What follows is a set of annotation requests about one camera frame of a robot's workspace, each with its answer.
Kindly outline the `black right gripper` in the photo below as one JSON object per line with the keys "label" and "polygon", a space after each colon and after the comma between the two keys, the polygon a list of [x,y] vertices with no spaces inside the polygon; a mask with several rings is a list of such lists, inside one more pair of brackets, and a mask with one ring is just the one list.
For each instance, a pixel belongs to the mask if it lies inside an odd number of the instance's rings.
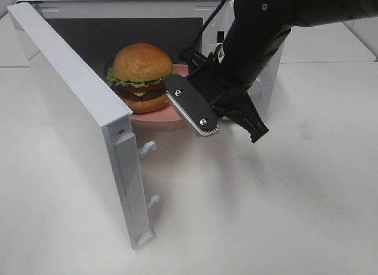
{"label": "black right gripper", "polygon": [[223,116],[244,128],[252,143],[269,131],[246,94],[247,83],[223,77],[212,54],[206,57],[187,50],[186,62],[190,82],[186,77],[172,75],[165,82],[166,94],[176,113],[197,136],[216,134],[218,117]]}

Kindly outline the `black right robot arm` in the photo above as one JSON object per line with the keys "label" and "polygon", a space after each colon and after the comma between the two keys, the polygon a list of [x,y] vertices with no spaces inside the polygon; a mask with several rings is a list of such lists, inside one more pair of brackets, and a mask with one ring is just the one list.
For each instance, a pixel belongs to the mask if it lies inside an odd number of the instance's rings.
{"label": "black right robot arm", "polygon": [[377,0],[234,0],[233,9],[234,21],[213,52],[183,51],[189,74],[169,77],[167,96],[198,136],[215,134],[219,118],[227,117],[256,142],[268,128],[248,90],[292,27],[376,17]]}

